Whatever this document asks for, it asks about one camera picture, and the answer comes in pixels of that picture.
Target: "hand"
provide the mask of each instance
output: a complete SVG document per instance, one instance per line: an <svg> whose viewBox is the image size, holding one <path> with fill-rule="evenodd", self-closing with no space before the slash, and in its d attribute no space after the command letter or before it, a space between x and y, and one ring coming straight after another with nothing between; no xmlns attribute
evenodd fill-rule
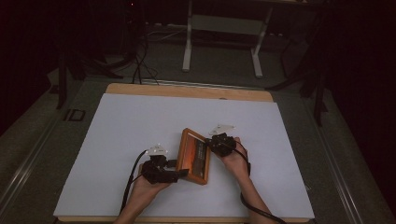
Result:
<svg viewBox="0 0 396 224"><path fill-rule="evenodd" d="M170 183L150 184L145 177L142 175L139 176L134 182L134 187L132 188L128 203L125 205L114 224L134 223L137 216L150 205L155 196L170 185Z"/></svg>
<svg viewBox="0 0 396 224"><path fill-rule="evenodd" d="M233 140L236 141L236 150L238 150L242 155L247 157L246 150L241 145L241 140L239 137L235 137ZM239 155L239 153L233 151L230 155L225 157L219 157L221 161L224 163L225 167L231 174L236 178L245 178L248 177L248 165L244 158Z"/></svg>

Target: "white board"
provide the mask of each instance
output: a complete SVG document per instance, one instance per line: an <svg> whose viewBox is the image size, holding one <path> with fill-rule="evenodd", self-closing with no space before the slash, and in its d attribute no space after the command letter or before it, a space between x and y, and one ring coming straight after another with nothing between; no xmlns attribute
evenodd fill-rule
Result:
<svg viewBox="0 0 396 224"><path fill-rule="evenodd" d="M104 94L54 211L56 217L119 213L137 156L161 144L177 158L185 128L209 137L219 123L235 126L248 150L251 178L278 217L313 218L304 183L276 103ZM148 156L141 163L149 160ZM212 154L208 184L178 180L141 217L247 217L240 190Z"/></svg>

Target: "dark background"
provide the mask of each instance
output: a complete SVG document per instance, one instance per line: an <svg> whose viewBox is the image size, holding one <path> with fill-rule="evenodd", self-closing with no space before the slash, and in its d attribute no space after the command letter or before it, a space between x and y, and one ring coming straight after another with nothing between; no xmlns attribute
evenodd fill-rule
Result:
<svg viewBox="0 0 396 224"><path fill-rule="evenodd" d="M186 2L148 0L148 21L185 24ZM394 1L339 1L336 5L317 36L320 41L315 53L322 59L321 66L329 68L326 87L332 91L375 181L396 214L396 5ZM77 41L91 44L87 51L101 48L101 43L92 37L87 1L3 1L0 8L2 134L50 88L46 74L58 66L55 31L65 24L62 22L76 28L70 32ZM202 10L208 8L216 6L202 6ZM254 7L243 11L249 10L254 12L253 17L261 15ZM285 17L287 9L275 12L272 32L288 33L290 23Z"/></svg>

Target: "desk leg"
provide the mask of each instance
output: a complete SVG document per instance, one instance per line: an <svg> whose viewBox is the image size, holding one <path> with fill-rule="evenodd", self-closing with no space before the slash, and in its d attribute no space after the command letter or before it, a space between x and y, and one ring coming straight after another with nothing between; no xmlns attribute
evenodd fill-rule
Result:
<svg viewBox="0 0 396 224"><path fill-rule="evenodd" d="M192 0L189 1L189 17L187 18L187 43L186 49L184 50L184 60L183 60L183 72L190 71L190 61L191 61L191 17L192 17Z"/></svg>
<svg viewBox="0 0 396 224"><path fill-rule="evenodd" d="M265 32L267 31L268 22L270 21L272 12L273 8L270 7L265 17L265 21L262 23L262 28L260 29L256 48L251 49L251 58L253 60L254 74L256 75L256 78L262 78L262 67L260 66L259 52L260 48L262 47L262 41L264 40Z"/></svg>

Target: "gray carpet floor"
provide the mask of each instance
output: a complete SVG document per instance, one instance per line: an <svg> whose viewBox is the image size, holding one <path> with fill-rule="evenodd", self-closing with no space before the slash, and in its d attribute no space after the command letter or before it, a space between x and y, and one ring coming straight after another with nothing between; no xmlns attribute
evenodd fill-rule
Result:
<svg viewBox="0 0 396 224"><path fill-rule="evenodd" d="M261 79L254 77L249 48L197 41L192 48L191 70L184 73L181 71L184 54L181 37L164 41L158 41L159 38L149 36L144 61L148 69L141 71L144 84L156 84L151 78L155 76L160 85L222 85L263 90L286 79L279 56L287 41L280 37L272 36L264 42L260 58L265 77ZM45 93L1 136L2 194L6 193L12 176L32 148L40 147L41 152L23 188L9 202L0 223L52 223L52 213L64 182L106 86L112 82L132 82L134 70L135 64L121 68L116 73L124 79L114 80L88 69L85 81L69 79L70 94L64 110L55 109L56 95ZM316 222L395 223L331 93L325 92L324 104L328 111L322 113L323 126L318 127L312 116L314 101L300 97L300 86L301 83L296 83L272 94L307 186ZM63 121L67 108L86 110L85 119ZM40 138L50 124L53 125L49 135Z"/></svg>

